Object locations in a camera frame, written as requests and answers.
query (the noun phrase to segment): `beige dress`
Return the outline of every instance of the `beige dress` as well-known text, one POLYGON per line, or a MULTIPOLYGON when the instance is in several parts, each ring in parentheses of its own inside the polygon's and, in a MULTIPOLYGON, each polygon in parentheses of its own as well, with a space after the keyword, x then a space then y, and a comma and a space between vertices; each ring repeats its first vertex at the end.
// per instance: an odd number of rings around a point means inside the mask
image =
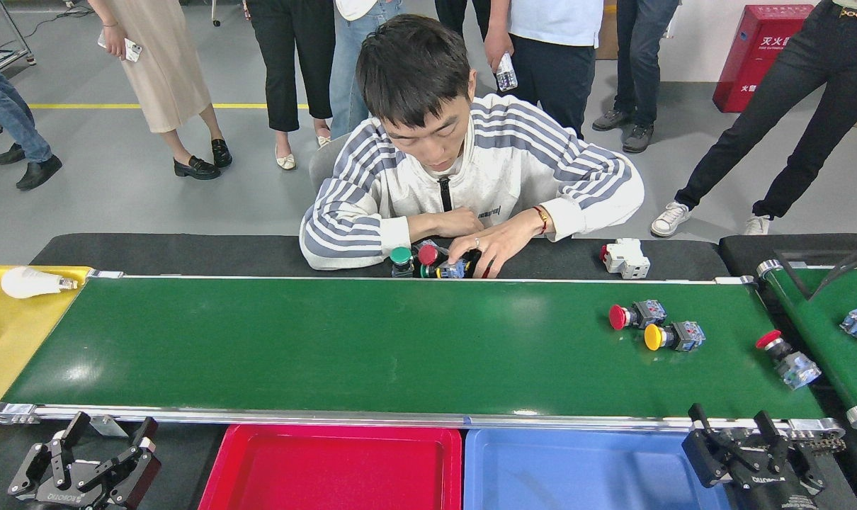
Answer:
POLYGON ((175 130, 205 110, 211 96, 179 0, 108 0, 108 6, 127 38, 142 46, 138 62, 124 61, 123 69, 151 132, 175 130))

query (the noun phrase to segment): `blue tray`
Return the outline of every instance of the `blue tray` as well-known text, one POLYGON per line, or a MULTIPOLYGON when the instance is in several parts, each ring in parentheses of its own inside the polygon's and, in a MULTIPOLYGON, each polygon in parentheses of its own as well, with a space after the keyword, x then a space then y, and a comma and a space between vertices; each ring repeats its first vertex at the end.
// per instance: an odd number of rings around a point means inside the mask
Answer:
POLYGON ((682 433, 470 430, 463 510, 730 510, 704 488, 682 433))

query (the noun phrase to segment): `sleeve cuff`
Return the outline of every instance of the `sleeve cuff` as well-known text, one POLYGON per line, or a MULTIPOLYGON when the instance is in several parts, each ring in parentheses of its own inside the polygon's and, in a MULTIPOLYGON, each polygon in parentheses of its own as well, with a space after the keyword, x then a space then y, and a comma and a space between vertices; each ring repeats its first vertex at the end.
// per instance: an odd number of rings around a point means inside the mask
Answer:
POLYGON ((409 222, 403 217, 383 217, 380 221, 381 253, 385 257, 399 246, 409 246, 409 222))
POLYGON ((555 224, 555 232, 545 233, 549 241, 561 241, 577 232, 583 232, 586 227, 585 214, 580 206, 564 197, 546 200, 539 204, 545 207, 552 222, 555 224))

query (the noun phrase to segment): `striped sweatshirt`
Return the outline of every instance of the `striped sweatshirt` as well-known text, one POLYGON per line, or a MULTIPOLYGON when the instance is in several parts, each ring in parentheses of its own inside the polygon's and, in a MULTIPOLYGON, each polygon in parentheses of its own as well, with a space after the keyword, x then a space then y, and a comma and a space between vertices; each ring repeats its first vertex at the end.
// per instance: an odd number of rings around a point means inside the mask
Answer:
POLYGON ((473 101, 460 171, 436 180, 364 120, 302 217, 300 249, 316 270, 378 264, 409 246, 407 216, 467 207, 484 226, 545 206, 551 241, 625 222, 642 204, 642 179, 622 154, 578 140, 513 96, 473 101))

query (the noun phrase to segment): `red tray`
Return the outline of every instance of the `red tray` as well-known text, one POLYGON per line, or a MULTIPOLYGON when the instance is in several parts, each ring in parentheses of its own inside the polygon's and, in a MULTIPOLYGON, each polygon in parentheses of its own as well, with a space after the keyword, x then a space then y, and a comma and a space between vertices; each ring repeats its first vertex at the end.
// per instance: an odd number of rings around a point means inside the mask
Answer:
POLYGON ((460 510, 452 429, 230 426, 199 510, 460 510))

